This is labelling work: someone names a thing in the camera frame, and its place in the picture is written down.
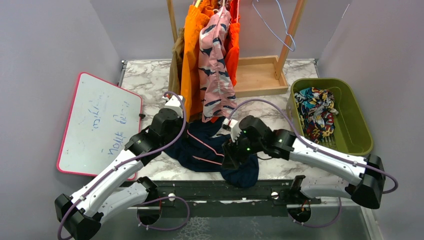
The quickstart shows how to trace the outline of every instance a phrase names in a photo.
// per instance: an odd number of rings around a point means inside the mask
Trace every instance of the yellow hanger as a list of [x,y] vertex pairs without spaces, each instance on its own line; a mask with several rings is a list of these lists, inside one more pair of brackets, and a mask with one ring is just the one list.
[[202,0],[197,0],[197,2],[196,2],[196,4],[194,5],[196,8],[198,8],[199,7],[199,5],[200,5],[200,2],[201,2]]

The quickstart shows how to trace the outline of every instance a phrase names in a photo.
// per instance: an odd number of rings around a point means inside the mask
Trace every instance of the clothing on table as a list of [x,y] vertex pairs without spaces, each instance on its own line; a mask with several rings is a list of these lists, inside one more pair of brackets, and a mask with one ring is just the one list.
[[184,28],[178,30],[178,38],[172,48],[172,60],[169,68],[168,91],[181,94],[181,75],[184,56]]
[[294,94],[303,133],[311,141],[319,143],[334,133],[334,95],[328,90],[308,87]]
[[199,35],[214,14],[216,0],[203,0],[199,7],[190,5],[185,18],[184,56],[182,60],[181,95],[185,98],[187,117],[201,113],[203,105],[200,98],[199,80]]
[[[218,154],[223,154],[222,144],[230,139],[230,135],[213,137],[221,128],[224,117],[218,118],[215,123],[202,122],[201,120],[190,123],[188,131],[216,150]],[[248,160],[240,165],[237,170],[222,169],[222,156],[217,156],[211,149],[204,146],[191,136],[181,137],[164,152],[185,168],[195,172],[212,173],[220,172],[222,177],[230,184],[239,188],[249,188],[256,184],[259,175],[258,157],[250,155]],[[215,163],[195,159],[193,156],[203,158]]]
[[224,59],[224,40],[228,34],[230,20],[230,12],[222,6],[200,31],[198,71],[204,123],[214,117],[228,117],[237,106],[236,92]]
[[239,34],[240,34],[240,14],[238,13],[239,0],[232,0],[230,2],[229,12],[231,14],[231,24],[228,28],[228,37],[226,40],[227,54],[225,56],[225,64],[228,71],[229,78],[231,79],[232,85],[235,86],[237,83],[236,72],[239,64],[240,46],[239,46]]

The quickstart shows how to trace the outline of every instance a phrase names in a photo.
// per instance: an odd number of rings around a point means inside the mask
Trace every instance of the wooden pole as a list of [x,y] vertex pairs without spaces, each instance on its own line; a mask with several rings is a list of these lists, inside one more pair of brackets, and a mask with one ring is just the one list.
[[168,4],[168,13],[169,13],[169,20],[171,21],[172,37],[173,37],[173,42],[175,43],[177,41],[178,34],[177,34],[177,24],[175,23],[174,4],[172,0],[166,0],[166,3]]
[[[291,17],[290,26],[288,26],[287,33],[290,34],[293,38],[295,37],[296,30],[298,29],[299,22],[301,21],[302,13],[304,12],[305,4],[307,0],[297,0],[296,7],[294,8],[293,17]],[[288,46],[292,45],[292,39],[290,36],[285,36],[285,44]],[[289,55],[289,48],[283,45],[281,53],[278,58],[278,62],[275,66],[275,79],[279,79],[283,71],[284,63],[287,60],[287,55]]]

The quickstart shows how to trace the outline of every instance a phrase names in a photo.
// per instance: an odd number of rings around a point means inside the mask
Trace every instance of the bolt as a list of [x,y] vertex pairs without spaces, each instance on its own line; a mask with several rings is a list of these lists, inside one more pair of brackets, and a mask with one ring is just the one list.
[[173,193],[170,193],[170,194],[168,195],[168,197],[172,197],[172,198],[169,198],[169,200],[170,200],[171,202],[173,202],[173,201],[175,200],[175,198],[173,198],[173,197],[175,197],[175,194],[173,194]]
[[273,192],[271,193],[271,198],[272,198],[272,199],[278,199],[278,192],[273,191]]

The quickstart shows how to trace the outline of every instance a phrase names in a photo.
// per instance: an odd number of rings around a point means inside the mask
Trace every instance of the wall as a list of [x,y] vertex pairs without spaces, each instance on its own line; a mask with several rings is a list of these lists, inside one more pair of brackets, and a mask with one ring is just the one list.
[[[354,0],[318,61],[351,85],[399,189],[374,213],[386,240],[421,239],[424,210],[424,1]],[[386,188],[393,184],[386,181]]]
[[[90,0],[119,56],[125,60],[170,59],[174,44],[165,0]],[[297,50],[292,59],[319,58],[352,0],[309,0],[295,36]],[[296,0],[279,0],[287,26]],[[184,26],[193,0],[173,0],[177,28]],[[272,35],[252,7],[252,0],[240,0],[242,24],[240,56],[279,55],[282,43]],[[274,0],[255,6],[284,39],[283,20]]]
[[0,239],[51,240],[90,180],[56,169],[78,73],[117,83],[121,61],[86,0],[2,1],[0,23]]

